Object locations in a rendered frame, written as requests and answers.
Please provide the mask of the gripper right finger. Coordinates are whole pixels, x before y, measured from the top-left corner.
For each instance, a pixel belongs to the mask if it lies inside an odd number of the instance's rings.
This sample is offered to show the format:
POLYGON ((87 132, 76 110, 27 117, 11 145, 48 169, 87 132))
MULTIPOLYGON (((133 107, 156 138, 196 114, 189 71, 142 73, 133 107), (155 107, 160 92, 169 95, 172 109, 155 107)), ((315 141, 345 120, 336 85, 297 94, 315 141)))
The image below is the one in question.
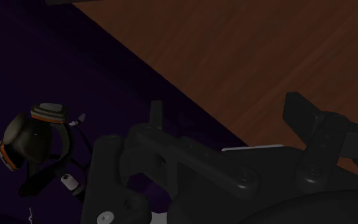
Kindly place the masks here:
POLYGON ((339 158, 358 166, 358 123, 320 110, 299 92, 286 93, 282 118, 306 144, 294 172, 296 185, 304 192, 325 190, 339 158))

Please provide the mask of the black and orange headphones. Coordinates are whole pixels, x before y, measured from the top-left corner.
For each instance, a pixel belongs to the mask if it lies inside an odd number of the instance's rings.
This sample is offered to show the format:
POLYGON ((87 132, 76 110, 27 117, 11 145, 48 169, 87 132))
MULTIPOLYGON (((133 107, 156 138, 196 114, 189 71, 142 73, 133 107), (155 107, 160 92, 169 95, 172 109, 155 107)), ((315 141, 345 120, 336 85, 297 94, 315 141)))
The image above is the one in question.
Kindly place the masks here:
POLYGON ((27 179, 18 190, 20 197, 35 197, 59 178, 73 196, 84 201, 85 186, 66 172, 66 167, 72 163, 86 175, 90 163, 81 165, 72 157, 74 137, 70 128, 78 130, 90 153, 93 150, 79 129, 86 115, 68 122, 68 112, 62 104, 37 103, 31 107, 30 116, 20 113, 7 126, 0 141, 0 159, 10 171, 27 164, 27 179))

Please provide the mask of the dark purple furniture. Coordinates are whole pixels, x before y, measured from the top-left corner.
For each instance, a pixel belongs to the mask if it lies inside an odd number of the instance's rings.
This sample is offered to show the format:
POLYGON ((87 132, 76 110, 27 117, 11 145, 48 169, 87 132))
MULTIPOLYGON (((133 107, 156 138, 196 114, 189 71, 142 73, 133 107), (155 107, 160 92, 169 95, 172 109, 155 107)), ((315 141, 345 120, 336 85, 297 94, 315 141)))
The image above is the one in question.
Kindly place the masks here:
MULTIPOLYGON (((10 121, 32 104, 54 102, 71 119, 85 114, 81 129, 90 141, 125 135, 145 122, 149 104, 161 100, 164 128, 214 149, 242 141, 197 106, 128 48, 70 4, 0 0, 0 140, 10 121)), ((81 203, 58 180, 33 200, 18 189, 25 171, 0 160, 0 224, 79 224, 81 203)))

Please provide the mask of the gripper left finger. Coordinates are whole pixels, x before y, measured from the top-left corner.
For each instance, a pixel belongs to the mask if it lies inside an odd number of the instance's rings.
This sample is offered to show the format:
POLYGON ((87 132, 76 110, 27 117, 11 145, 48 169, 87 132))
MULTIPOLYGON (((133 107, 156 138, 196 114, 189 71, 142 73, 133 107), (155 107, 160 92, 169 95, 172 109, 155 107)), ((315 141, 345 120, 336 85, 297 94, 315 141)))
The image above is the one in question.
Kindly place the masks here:
POLYGON ((172 199, 167 224, 240 224, 259 176, 225 154, 162 129, 162 103, 128 136, 102 136, 93 148, 80 224, 151 224, 149 199, 124 179, 144 173, 172 199))

